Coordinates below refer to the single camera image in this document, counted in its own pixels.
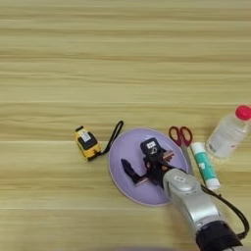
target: scissors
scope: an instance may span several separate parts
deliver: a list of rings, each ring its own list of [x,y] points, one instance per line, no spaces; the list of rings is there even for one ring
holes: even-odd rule
[[[177,126],[171,126],[169,129],[169,136],[171,140],[178,146],[180,147],[184,158],[186,160],[186,163],[189,167],[188,173],[190,175],[193,175],[193,169],[192,169],[192,163],[189,157],[189,154],[187,152],[187,147],[190,146],[192,143],[193,135],[191,130],[186,127],[182,126],[181,128],[178,128]]]

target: wooden table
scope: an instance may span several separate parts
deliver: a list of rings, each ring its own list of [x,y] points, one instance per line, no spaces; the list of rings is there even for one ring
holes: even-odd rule
[[[172,206],[137,205],[107,157],[84,162],[74,130],[105,145],[123,119],[125,130],[186,125],[205,141],[250,103],[250,14],[248,0],[0,0],[0,249],[197,250]],[[250,143],[214,161],[221,193],[249,219]]]

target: black strap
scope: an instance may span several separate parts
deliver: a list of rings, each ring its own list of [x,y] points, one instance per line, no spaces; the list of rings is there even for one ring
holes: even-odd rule
[[[209,188],[207,188],[204,185],[201,185],[201,187],[202,187],[202,190],[205,193],[207,193],[207,194],[209,194],[211,196],[214,196],[217,199],[221,200],[223,203],[225,203],[239,217],[239,219],[243,223],[244,231],[242,231],[241,233],[238,233],[237,236],[238,236],[239,239],[244,239],[246,237],[247,233],[249,232],[249,229],[250,229],[248,220],[246,219],[246,217],[244,216],[244,214],[239,209],[237,209],[235,206],[233,206],[229,201],[227,201],[226,199],[224,199],[224,197],[222,196],[222,194],[217,194],[217,193],[213,192],[212,190],[210,190]]]
[[[124,125],[124,121],[119,121],[117,123],[117,125],[114,128],[113,134],[110,137],[110,140],[109,140],[109,142],[108,142],[108,144],[106,146],[106,149],[102,153],[100,153],[100,155],[104,155],[104,154],[106,154],[106,153],[108,153],[110,151],[110,148],[111,148],[112,144],[114,143],[115,139],[119,136],[123,125]]]

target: purple plate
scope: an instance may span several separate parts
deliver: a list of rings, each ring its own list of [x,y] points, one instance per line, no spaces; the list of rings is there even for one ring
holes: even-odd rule
[[[121,162],[121,159],[126,159],[138,174],[145,174],[144,155],[140,143],[151,137],[156,137],[164,149],[173,150],[175,155],[170,162],[171,165],[188,171],[181,150],[170,138],[153,129],[136,128],[123,133],[113,143],[109,155],[110,173],[118,189],[129,199],[143,205],[159,206],[170,202],[164,190],[150,181],[135,185],[124,172]]]

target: water bottle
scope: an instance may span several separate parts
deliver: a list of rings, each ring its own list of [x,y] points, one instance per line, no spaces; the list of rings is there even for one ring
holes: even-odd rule
[[[206,142],[207,150],[215,157],[228,157],[248,134],[250,119],[251,108],[244,105],[223,117]]]

